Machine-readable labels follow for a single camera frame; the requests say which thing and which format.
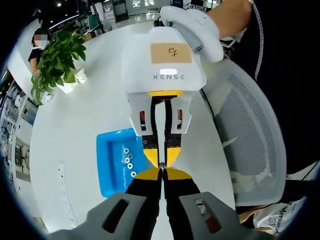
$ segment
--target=white table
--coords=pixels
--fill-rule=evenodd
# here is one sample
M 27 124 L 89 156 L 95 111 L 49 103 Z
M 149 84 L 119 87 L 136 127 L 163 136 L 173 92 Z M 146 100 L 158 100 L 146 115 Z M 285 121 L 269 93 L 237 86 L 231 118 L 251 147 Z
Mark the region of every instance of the white table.
M 67 195 L 77 224 L 88 210 L 101 203 L 96 137 L 98 134 L 131 128 L 129 105 L 121 85 L 121 53 L 126 39 L 146 33 L 152 23 L 140 23 L 102 34 L 85 43 L 84 68 L 87 82 L 69 93 L 57 89 L 52 101 L 37 112 L 30 146 L 31 183 L 41 216 L 49 232 L 71 229 L 59 183 L 58 165 L 64 164 Z M 158 132 L 163 132 L 165 108 L 156 108 Z M 210 113 L 200 94 L 191 104 L 193 114 L 175 167 L 191 174 L 202 192 L 209 191 L 235 208 L 231 178 L 223 148 Z M 159 217 L 155 234 L 164 239 Z

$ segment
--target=floor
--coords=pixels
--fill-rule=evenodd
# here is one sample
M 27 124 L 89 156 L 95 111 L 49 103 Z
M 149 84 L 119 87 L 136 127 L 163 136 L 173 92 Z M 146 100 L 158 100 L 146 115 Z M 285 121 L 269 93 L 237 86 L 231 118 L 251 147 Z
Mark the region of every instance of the floor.
M 140 24 L 144 22 L 153 22 L 160 17 L 159 12 L 147 12 L 139 15 L 129 16 L 129 19 L 117 22 L 112 25 L 112 29 L 119 29 L 132 24 Z

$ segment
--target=blue tray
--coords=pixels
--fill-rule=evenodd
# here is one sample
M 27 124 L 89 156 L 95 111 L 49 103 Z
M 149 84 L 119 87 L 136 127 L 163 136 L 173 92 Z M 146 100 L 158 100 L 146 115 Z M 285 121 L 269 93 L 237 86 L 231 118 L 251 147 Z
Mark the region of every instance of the blue tray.
M 133 158 L 128 169 L 124 149 L 128 148 Z M 99 134 L 96 137 L 96 160 L 101 195 L 105 198 L 124 193 L 132 180 L 131 172 L 137 174 L 152 168 L 153 165 L 143 152 L 142 137 L 136 136 L 133 128 Z

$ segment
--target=human arm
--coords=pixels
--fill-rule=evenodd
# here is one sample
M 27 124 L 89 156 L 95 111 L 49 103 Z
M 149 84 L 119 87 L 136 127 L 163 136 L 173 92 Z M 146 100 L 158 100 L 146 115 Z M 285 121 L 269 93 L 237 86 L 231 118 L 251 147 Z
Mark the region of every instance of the human arm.
M 207 14 L 217 25 L 222 39 L 245 29 L 250 22 L 251 11 L 249 0 L 224 0 Z
M 39 69 L 37 69 L 37 65 L 38 65 L 38 62 L 37 62 L 36 57 L 30 59 L 30 66 L 31 66 L 32 75 L 38 75 L 40 73 Z
M 240 223 L 243 224 L 245 221 L 248 220 L 248 218 L 249 218 L 251 215 L 255 214 L 255 213 L 258 212 L 259 210 L 264 209 L 264 208 L 266 208 L 266 207 L 268 207 L 268 206 L 269 206 L 269 205 L 259 205 L 259 206 L 255 206 L 255 207 L 251 208 L 250 210 L 245 211 L 245 212 L 239 214 L 238 217 L 239 217 Z
M 272 229 L 271 227 L 257 227 L 255 230 L 259 231 L 259 232 L 271 234 L 271 235 L 274 235 L 276 233 L 276 231 L 274 229 Z

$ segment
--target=mesh chair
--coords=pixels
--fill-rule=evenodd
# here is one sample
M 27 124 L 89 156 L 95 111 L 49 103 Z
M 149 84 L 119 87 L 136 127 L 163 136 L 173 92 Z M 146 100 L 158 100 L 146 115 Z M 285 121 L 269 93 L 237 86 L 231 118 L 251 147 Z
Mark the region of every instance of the mesh chair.
M 256 82 L 229 59 L 215 63 L 203 91 L 228 162 L 236 206 L 280 200 L 286 150 L 276 115 Z

